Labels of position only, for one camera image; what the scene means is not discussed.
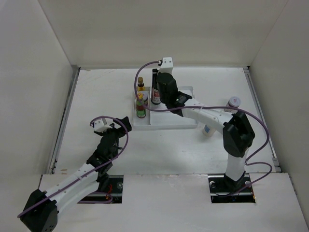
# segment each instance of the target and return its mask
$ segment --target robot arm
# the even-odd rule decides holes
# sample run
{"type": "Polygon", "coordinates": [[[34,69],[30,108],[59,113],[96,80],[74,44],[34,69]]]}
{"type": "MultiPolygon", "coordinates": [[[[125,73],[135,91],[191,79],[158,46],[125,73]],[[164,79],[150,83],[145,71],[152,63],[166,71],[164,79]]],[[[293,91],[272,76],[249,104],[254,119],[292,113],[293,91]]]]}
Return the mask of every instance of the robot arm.
{"type": "MultiPolygon", "coordinates": [[[[132,130],[128,117],[118,120],[125,125],[127,131],[132,130]]],[[[105,187],[104,184],[107,183],[109,178],[107,171],[112,167],[112,163],[98,168],[94,172],[90,171],[118,155],[118,150],[121,149],[119,147],[119,138],[123,137],[126,132],[123,128],[116,129],[114,124],[107,125],[105,119],[98,119],[94,122],[93,127],[94,132],[102,136],[102,138],[97,149],[86,163],[61,183],[44,192],[37,189],[31,193],[24,210],[57,193],[60,189],[71,185],[65,191],[52,196],[20,217],[20,220],[31,232],[51,232],[64,211],[90,193],[98,190],[99,186],[101,186],[101,189],[105,187]]]]}
{"type": "Polygon", "coordinates": [[[172,67],[166,68],[169,58],[163,58],[157,76],[161,102],[168,109],[189,106],[191,108],[171,110],[182,117],[195,119],[215,128],[223,135],[224,148],[228,153],[225,183],[231,189],[239,188],[245,174],[245,160],[255,137],[254,131],[243,112],[231,114],[219,110],[202,109],[205,105],[191,96],[178,91],[176,80],[171,75],[172,67]]]}

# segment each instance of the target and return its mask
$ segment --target white lid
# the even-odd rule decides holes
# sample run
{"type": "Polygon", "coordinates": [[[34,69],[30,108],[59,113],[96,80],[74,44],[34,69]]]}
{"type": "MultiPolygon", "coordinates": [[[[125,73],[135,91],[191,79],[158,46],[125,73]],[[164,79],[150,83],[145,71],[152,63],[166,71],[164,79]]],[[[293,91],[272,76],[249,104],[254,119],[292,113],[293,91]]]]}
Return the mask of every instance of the white lid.
{"type": "Polygon", "coordinates": [[[228,104],[232,107],[239,107],[241,104],[241,100],[239,97],[231,97],[228,101],[228,104]]]}

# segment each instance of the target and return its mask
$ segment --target beige wall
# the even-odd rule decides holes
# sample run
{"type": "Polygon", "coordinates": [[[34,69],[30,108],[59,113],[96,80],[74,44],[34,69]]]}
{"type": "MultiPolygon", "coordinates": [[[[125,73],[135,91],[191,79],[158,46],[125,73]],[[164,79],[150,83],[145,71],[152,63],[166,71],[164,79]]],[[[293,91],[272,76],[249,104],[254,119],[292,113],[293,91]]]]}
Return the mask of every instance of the beige wall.
{"type": "Polygon", "coordinates": [[[250,65],[287,0],[39,0],[70,62],[250,65]]]}
{"type": "Polygon", "coordinates": [[[41,174],[72,69],[37,0],[1,0],[0,41],[0,176],[41,174]]]}
{"type": "Polygon", "coordinates": [[[284,172],[309,223],[309,1],[289,0],[251,65],[284,172]]]}

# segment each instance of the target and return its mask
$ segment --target white wall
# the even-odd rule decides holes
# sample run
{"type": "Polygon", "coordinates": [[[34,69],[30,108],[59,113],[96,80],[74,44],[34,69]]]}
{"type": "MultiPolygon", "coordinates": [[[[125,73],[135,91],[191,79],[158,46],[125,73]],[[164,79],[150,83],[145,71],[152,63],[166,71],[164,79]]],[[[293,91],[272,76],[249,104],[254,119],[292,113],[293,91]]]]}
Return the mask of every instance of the white wall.
{"type": "Polygon", "coordinates": [[[41,174],[72,69],[37,0],[0,2],[0,176],[41,174]]]}
{"type": "Polygon", "coordinates": [[[290,0],[251,65],[282,170],[309,224],[309,1],[290,0]]]}
{"type": "Polygon", "coordinates": [[[250,65],[287,0],[39,0],[70,62],[250,65]]]}

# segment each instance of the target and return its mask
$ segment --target white tray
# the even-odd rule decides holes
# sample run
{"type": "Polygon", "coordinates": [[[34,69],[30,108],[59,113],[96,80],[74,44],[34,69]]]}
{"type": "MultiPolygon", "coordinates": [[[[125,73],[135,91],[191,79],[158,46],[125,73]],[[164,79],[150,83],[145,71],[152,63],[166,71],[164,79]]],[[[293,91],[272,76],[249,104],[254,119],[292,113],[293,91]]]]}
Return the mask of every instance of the white tray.
{"type": "MultiPolygon", "coordinates": [[[[154,109],[166,109],[164,104],[154,105],[151,103],[151,88],[145,87],[148,92],[148,106],[154,109]]],[[[178,87],[178,90],[186,93],[192,97],[193,87],[183,86],[178,87]]],[[[168,129],[193,129],[197,127],[198,122],[196,120],[180,117],[179,115],[173,114],[171,112],[154,112],[146,110],[146,117],[139,118],[136,115],[136,98],[134,97],[133,106],[133,129],[136,131],[148,131],[148,130],[168,130],[168,129]]]]}

